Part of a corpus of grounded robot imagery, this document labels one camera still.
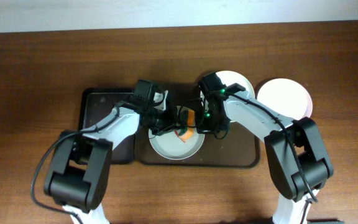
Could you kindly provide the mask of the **green and orange sponge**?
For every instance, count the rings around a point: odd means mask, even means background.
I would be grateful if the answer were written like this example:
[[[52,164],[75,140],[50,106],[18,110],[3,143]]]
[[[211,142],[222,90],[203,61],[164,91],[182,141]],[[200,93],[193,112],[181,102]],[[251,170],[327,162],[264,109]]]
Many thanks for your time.
[[[182,110],[179,118],[184,122],[184,126],[175,131],[176,136],[186,142],[194,135],[195,112],[193,110]]]

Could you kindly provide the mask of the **pale green plate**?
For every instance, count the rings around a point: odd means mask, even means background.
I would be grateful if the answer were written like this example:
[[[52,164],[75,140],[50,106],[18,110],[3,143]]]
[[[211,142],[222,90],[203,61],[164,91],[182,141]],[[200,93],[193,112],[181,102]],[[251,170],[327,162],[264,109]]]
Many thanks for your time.
[[[152,131],[153,129],[148,130],[152,148],[160,156],[170,160],[182,160],[193,156],[204,142],[204,134],[199,134],[195,128],[186,126],[159,136]]]

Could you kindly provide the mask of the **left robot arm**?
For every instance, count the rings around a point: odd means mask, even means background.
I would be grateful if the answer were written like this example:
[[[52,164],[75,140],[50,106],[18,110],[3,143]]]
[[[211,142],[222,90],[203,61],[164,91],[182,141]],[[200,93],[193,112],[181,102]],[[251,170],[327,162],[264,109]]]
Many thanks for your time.
[[[155,82],[139,80],[132,93],[113,104],[111,112],[80,131],[64,131],[48,150],[53,155],[44,192],[63,205],[74,223],[95,212],[106,192],[112,152],[139,128],[156,136],[176,125],[177,109],[169,92]]]

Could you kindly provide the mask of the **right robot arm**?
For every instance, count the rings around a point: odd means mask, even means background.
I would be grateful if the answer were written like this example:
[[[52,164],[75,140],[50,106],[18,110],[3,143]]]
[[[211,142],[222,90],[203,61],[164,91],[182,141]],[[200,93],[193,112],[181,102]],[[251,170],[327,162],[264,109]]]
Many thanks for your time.
[[[198,82],[204,111],[197,132],[229,132],[237,122],[265,144],[270,177],[280,196],[272,223],[307,223],[317,193],[334,174],[317,124],[311,118],[296,120],[257,101],[243,76],[210,73]]]

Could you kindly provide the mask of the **white plate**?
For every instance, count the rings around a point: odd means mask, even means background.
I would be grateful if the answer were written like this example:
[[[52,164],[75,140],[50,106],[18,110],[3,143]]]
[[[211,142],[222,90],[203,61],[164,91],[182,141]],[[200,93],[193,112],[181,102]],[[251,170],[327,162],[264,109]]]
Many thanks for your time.
[[[306,88],[287,78],[274,78],[264,83],[258,90],[257,100],[296,120],[310,118],[313,112],[313,101]]]
[[[257,124],[261,115],[258,107],[254,106],[255,94],[250,81],[240,73],[229,70],[215,73],[226,85],[223,91],[223,106],[230,122],[237,122],[243,126]]]

